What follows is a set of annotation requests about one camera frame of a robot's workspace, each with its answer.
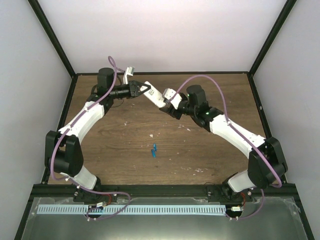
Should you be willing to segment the white remote control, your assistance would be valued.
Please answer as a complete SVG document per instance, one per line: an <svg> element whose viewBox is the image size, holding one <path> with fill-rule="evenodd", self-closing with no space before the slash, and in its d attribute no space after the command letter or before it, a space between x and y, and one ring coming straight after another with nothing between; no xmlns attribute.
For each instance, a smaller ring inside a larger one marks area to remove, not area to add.
<svg viewBox="0 0 320 240"><path fill-rule="evenodd" d="M154 105L158 108L163 108L166 106L165 99L160 91L158 91L150 82L145 81L144 84L149 85L150 89L143 93Z"/></svg>

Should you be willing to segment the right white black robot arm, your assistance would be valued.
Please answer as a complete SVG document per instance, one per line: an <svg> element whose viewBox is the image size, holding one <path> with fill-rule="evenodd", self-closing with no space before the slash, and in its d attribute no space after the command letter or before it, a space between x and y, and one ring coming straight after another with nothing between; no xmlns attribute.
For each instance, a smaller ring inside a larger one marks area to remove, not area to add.
<svg viewBox="0 0 320 240"><path fill-rule="evenodd" d="M200 85L189 86L187 94L167 88L162 97L169 105L162 107L161 111L175 119L180 119L182 115L190 116L199 127L223 138L247 157L247 169L224 181L222 195L225 200L236 200L245 189L264 190L274 182L278 182L278 186L282 184L280 178L287 172L288 166L276 138L265 138L226 120L223 111L209 105Z"/></svg>

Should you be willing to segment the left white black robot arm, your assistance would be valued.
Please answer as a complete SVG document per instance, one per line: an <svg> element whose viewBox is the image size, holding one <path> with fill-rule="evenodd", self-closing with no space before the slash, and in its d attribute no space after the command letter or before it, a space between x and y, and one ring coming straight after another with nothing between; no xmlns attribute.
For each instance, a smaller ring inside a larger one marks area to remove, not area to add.
<svg viewBox="0 0 320 240"><path fill-rule="evenodd" d="M91 89L83 108L64 127L49 131L45 138L45 166L51 177L60 174L63 180L72 181L78 187L84 187L84 195L89 201L97 202L102 196L98 177L84 166L81 143L90 129L102 119L114 104L115 99L133 99L151 86L135 80L123 80L116 84L116 70L105 67L97 74L97 84Z"/></svg>

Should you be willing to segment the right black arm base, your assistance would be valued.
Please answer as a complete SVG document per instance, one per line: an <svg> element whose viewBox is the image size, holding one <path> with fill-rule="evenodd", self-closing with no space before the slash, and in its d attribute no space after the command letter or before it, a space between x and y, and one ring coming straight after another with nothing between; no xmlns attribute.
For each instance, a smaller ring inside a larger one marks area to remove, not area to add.
<svg viewBox="0 0 320 240"><path fill-rule="evenodd" d="M230 187L222 184L206 185L208 199L213 202L241 202L246 200L253 201L253 197L244 192L234 192Z"/></svg>

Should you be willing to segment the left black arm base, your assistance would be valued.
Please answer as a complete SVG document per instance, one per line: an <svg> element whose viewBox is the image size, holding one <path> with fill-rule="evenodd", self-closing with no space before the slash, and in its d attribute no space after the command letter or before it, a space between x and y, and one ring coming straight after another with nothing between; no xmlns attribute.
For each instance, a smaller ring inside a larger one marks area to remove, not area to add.
<svg viewBox="0 0 320 240"><path fill-rule="evenodd" d="M104 194L100 193L92 193L82 188L76 188L75 186L72 188L73 200L75 202L84 202L84 203L97 203L97 202L108 202L110 199L114 199L114 194L111 192L117 192L119 187L116 185L107 185L103 184L100 187L95 187L93 191L96 192L104 192Z"/></svg>

